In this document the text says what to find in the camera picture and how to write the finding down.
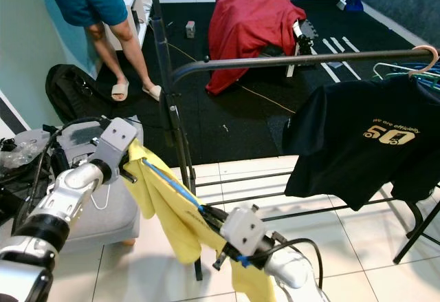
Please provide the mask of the yellow printed t-shirt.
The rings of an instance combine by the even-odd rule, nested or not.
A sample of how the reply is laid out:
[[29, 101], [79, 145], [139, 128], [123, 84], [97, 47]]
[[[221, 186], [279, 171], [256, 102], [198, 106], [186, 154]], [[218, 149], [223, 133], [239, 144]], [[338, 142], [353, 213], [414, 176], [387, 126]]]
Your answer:
[[[143, 160], [148, 160], [164, 173], [173, 174], [178, 180], [153, 151], [135, 140], [128, 147], [128, 157], [129, 161], [124, 164], [124, 168], [134, 174], [138, 182], [123, 182], [140, 208], [142, 216], [158, 217], [164, 235], [180, 263], [186, 265], [196, 262], [201, 257], [202, 248], [210, 248], [216, 252], [223, 248], [227, 241], [207, 225], [195, 205], [176, 193], [151, 168], [145, 166]], [[276, 302], [274, 284], [263, 270], [254, 266], [245, 267], [236, 261], [229, 265], [232, 267], [232, 286], [235, 292], [245, 294], [250, 302]]]

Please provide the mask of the blue plastic hanger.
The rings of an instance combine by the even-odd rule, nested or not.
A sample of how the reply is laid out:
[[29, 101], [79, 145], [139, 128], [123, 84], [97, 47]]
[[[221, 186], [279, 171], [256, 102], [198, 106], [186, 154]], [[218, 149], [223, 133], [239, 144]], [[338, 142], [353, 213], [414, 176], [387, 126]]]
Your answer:
[[157, 168], [156, 166], [154, 166], [154, 164], [151, 164], [148, 160], [143, 160], [142, 163], [144, 163], [145, 166], [147, 166], [148, 168], [151, 168], [151, 170], [154, 173], [156, 173], [158, 176], [160, 176], [160, 178], [163, 179], [163, 181], [167, 183], [167, 185], [170, 186], [176, 193], [183, 196], [189, 202], [192, 202], [192, 204], [195, 205], [198, 211], [200, 212], [204, 211], [201, 202], [198, 201], [198, 199], [194, 195], [192, 195], [192, 193], [189, 192], [189, 190], [184, 185], [180, 184], [178, 180], [174, 178], [173, 174], [169, 175], [164, 173], [163, 170]]
[[402, 66], [416, 72], [423, 70], [422, 73], [416, 74], [416, 80], [432, 90], [440, 91], [440, 64], [427, 67], [423, 63], [405, 63]]

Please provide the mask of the beige plastic hanger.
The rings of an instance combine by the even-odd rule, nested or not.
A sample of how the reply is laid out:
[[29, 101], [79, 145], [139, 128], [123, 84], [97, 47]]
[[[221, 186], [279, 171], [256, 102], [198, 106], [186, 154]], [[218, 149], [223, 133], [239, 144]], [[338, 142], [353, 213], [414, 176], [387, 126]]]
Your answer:
[[412, 50], [425, 50], [431, 55], [431, 61], [430, 63], [426, 64], [423, 68], [418, 70], [411, 70], [411, 72], [408, 73], [409, 76], [414, 76], [415, 74], [426, 74], [429, 72], [433, 66], [440, 61], [440, 53], [438, 53], [437, 49], [430, 45], [420, 45], [415, 46], [412, 48]]

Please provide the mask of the grey ottoman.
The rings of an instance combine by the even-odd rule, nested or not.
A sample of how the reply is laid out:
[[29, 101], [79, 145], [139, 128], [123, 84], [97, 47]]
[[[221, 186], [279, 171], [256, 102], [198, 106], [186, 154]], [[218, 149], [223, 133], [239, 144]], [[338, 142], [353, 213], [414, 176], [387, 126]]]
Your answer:
[[[94, 153], [90, 144], [103, 129], [97, 122], [72, 124], [58, 136], [69, 164], [84, 160]], [[84, 212], [72, 226], [65, 249], [79, 250], [138, 238], [140, 211], [128, 188], [120, 178], [111, 180], [92, 193], [85, 202]]]

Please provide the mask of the black backpack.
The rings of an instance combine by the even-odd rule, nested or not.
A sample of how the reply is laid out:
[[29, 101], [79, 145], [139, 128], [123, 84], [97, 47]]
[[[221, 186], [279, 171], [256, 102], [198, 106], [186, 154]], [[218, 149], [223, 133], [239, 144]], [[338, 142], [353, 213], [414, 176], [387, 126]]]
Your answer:
[[101, 97], [95, 84], [73, 64], [56, 64], [48, 70], [46, 95], [62, 123], [110, 113], [111, 104]]

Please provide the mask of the black soft bag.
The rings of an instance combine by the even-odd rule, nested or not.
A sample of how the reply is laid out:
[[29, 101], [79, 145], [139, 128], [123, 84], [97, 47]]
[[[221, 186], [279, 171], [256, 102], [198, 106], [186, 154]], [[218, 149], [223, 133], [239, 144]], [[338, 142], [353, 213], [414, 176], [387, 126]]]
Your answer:
[[14, 233], [46, 197], [52, 169], [46, 155], [29, 160], [19, 152], [0, 152], [0, 187], [3, 216]]

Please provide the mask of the navy t-shirt gold print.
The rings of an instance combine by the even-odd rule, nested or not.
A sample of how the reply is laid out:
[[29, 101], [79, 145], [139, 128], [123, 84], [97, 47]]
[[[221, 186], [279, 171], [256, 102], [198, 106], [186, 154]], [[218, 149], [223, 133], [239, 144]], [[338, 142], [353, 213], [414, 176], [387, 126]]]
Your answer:
[[284, 128], [298, 157], [285, 194], [334, 195], [360, 210], [384, 185], [420, 202], [440, 184], [440, 86], [411, 76], [320, 86]]

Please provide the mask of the white open shelf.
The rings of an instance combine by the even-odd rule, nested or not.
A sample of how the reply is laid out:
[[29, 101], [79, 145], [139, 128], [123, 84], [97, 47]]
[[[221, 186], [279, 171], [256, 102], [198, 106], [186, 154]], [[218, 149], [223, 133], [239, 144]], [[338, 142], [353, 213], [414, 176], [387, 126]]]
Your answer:
[[128, 23], [139, 44], [144, 44], [146, 30], [150, 26], [152, 0], [124, 0], [129, 10]]

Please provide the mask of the red cloth cover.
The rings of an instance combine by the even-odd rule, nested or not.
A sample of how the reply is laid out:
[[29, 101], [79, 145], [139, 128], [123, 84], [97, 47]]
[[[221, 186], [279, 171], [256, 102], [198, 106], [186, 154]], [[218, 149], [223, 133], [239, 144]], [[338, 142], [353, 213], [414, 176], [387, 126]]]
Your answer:
[[211, 60], [257, 58], [267, 46], [293, 56], [293, 25], [306, 19], [290, 0], [216, 0], [208, 25]]

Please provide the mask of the black machine with white legs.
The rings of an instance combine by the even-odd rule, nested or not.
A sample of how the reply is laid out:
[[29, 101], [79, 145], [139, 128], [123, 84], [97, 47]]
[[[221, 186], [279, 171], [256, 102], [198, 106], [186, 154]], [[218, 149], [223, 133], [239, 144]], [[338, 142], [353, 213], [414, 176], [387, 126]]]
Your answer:
[[314, 40], [318, 37], [314, 26], [307, 19], [299, 20], [292, 26], [295, 38], [294, 56], [312, 56]]

